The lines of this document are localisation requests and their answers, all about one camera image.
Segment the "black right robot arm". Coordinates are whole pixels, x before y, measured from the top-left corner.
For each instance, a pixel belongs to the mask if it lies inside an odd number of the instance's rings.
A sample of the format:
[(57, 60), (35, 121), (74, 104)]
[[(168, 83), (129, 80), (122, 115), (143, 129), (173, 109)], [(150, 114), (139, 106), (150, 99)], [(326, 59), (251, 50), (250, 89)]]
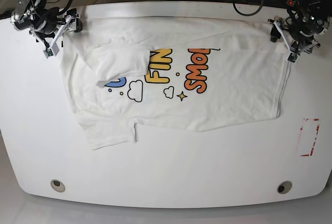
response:
[(49, 1), (18, 0), (10, 17), (10, 22), (15, 30), (28, 29), (29, 34), (33, 35), (37, 42), (44, 44), (46, 57), (58, 54), (57, 41), (63, 33), (82, 31), (82, 22), (77, 9), (70, 8), (73, 0), (68, 0), (63, 9), (45, 8)]

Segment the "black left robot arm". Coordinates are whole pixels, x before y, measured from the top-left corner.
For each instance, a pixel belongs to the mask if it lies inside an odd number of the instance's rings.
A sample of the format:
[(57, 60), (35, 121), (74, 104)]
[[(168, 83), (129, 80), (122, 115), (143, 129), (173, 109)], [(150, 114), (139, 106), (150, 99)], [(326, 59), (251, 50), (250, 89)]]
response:
[(302, 53), (311, 54), (321, 44), (315, 39), (331, 27), (331, 0), (287, 0), (288, 17), (270, 19), (270, 41), (284, 40), (289, 56), (295, 63)]

